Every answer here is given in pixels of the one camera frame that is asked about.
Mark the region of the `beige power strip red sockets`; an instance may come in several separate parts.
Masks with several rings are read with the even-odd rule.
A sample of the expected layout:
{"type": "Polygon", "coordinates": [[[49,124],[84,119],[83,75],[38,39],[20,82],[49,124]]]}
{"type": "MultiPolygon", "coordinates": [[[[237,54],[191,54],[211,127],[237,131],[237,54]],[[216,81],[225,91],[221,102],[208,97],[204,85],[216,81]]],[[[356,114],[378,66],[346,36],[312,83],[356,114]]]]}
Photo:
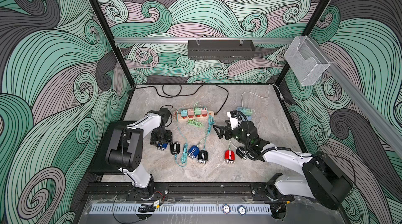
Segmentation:
{"type": "Polygon", "coordinates": [[[213,111],[208,111],[208,113],[205,115],[202,115],[202,114],[194,115],[193,117],[189,117],[189,116],[182,117],[182,115],[180,113],[177,114],[177,118],[178,118],[179,122],[184,122],[187,120],[208,120],[210,117],[214,118],[214,116],[215,116],[215,113],[213,111]]]}

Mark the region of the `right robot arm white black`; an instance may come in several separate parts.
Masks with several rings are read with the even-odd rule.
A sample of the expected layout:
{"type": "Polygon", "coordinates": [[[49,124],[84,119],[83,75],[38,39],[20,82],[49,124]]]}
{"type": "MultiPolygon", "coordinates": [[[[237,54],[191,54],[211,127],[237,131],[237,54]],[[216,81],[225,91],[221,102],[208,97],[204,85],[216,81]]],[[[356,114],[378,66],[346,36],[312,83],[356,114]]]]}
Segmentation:
{"type": "Polygon", "coordinates": [[[265,185],[268,199],[283,203],[301,196],[318,201],[322,206],[337,210],[353,191],[354,183],[328,154],[302,153],[278,147],[259,137],[253,122],[213,126],[218,138],[236,140],[241,144],[237,153],[252,161],[281,165],[295,172],[293,176],[276,173],[265,185]]]}

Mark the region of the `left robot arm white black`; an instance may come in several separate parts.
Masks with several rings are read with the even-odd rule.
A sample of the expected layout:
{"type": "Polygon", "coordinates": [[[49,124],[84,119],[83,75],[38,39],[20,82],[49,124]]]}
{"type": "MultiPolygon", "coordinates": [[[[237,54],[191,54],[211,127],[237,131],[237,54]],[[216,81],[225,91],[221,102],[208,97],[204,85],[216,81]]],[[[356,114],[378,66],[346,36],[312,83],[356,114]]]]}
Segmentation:
{"type": "Polygon", "coordinates": [[[143,139],[150,135],[150,144],[165,150],[173,140],[172,132],[166,129],[170,117],[169,109],[160,108],[158,111],[149,111],[134,123],[115,127],[106,151],[106,163],[128,176],[134,187],[150,190],[153,177],[141,164],[143,139]]]}

